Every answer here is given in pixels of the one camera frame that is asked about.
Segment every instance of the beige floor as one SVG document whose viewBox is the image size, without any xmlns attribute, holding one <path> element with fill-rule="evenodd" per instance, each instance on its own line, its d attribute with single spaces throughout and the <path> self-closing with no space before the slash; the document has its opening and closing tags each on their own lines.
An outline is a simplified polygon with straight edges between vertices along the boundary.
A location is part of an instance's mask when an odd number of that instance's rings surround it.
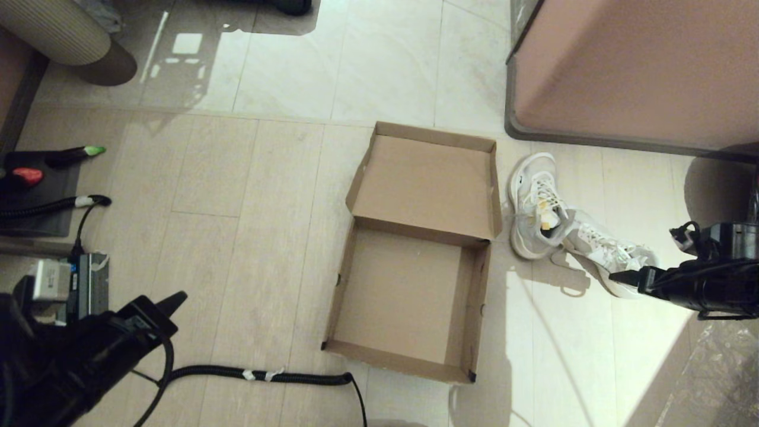
<svg viewBox="0 0 759 427">
<path fill-rule="evenodd" d="M 114 204 L 96 211 L 84 241 L 112 256 L 114 308 L 187 291 L 175 317 L 178 365 L 348 369 L 374 426 L 654 425 L 698 334 L 691 313 L 615 299 L 585 272 L 520 260 L 507 233 L 495 246 L 474 386 L 319 350 L 350 220 L 344 197 L 369 134 L 368 124 L 36 105 L 19 149 L 108 147 L 83 167 L 80 187 Z M 691 158 L 498 138 L 501 190 L 520 158 L 549 151 L 570 203 L 648 244 L 664 265 L 684 259 L 666 230 L 688 217 Z M 2 260 L 3 270 L 26 262 Z M 158 375 L 161 360 L 156 352 L 140 367 Z M 131 425 L 152 393 L 127 377 L 79 425 Z M 348 388 L 197 378 L 173 386 L 150 424 L 359 425 L 358 417 Z"/>
<path fill-rule="evenodd" d="M 175 317 L 178 365 L 349 369 L 374 427 L 656 424 L 698 337 L 691 312 L 614 299 L 583 271 L 523 261 L 506 233 L 495 244 L 475 385 L 319 351 L 350 219 L 345 193 L 377 119 L 497 138 L 501 191 L 522 157 L 549 151 L 570 203 L 649 245 L 665 266 L 685 259 L 667 230 L 696 211 L 685 190 L 700 160 L 505 135 L 509 36 L 496 24 L 508 21 L 505 0 L 322 0 L 304 21 L 244 2 L 117 3 L 128 18 L 118 38 L 138 76 L 91 87 L 52 66 L 18 148 L 108 147 L 83 167 L 80 192 L 114 204 L 91 216 L 84 242 L 112 256 L 113 308 L 187 291 Z M 707 163 L 712 177 L 735 169 Z M 724 200 L 724 186 L 700 182 L 703 200 Z M 2 285 L 28 263 L 0 257 Z M 140 367 L 157 375 L 161 360 Z M 127 377 L 78 425 L 132 425 L 153 393 Z M 347 387 L 196 378 L 172 386 L 150 425 L 360 418 Z"/>
</svg>

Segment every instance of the beige cylinder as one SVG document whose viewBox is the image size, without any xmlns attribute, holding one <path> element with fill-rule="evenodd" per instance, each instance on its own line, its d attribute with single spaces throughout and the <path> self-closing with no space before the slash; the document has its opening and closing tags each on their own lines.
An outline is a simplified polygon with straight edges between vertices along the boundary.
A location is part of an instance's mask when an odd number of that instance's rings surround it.
<svg viewBox="0 0 759 427">
<path fill-rule="evenodd" d="M 137 63 L 73 0 L 0 0 L 0 25 L 85 81 L 123 84 Z"/>
</svg>

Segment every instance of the cardboard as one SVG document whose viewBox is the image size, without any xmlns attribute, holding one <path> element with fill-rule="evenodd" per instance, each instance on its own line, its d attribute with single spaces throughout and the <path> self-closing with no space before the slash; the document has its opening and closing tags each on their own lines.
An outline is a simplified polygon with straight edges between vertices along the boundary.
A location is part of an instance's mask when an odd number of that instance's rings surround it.
<svg viewBox="0 0 759 427">
<path fill-rule="evenodd" d="M 493 140 L 378 122 L 323 349 L 474 382 L 490 240 L 501 231 Z"/>
</svg>

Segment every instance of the black mat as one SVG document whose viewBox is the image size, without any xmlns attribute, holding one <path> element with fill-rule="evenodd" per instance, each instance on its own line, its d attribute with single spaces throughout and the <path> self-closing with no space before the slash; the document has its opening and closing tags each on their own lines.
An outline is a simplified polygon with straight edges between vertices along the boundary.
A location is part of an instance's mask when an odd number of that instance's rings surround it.
<svg viewBox="0 0 759 427">
<path fill-rule="evenodd" d="M 29 167 L 40 169 L 45 178 L 35 187 L 19 191 L 0 180 L 0 210 L 24 209 L 77 195 L 79 165 L 51 169 L 45 164 L 50 151 L 15 151 L 5 157 L 5 172 Z M 71 209 L 21 220 L 0 220 L 0 235 L 24 237 L 66 237 L 71 225 Z"/>
</svg>

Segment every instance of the box lid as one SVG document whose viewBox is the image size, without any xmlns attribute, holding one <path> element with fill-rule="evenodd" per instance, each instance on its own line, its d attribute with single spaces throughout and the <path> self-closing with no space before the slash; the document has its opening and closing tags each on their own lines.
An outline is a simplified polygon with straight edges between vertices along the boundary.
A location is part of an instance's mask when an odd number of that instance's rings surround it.
<svg viewBox="0 0 759 427">
<path fill-rule="evenodd" d="M 354 217 L 478 239 L 502 229 L 496 142 L 377 122 L 346 204 Z"/>
</svg>

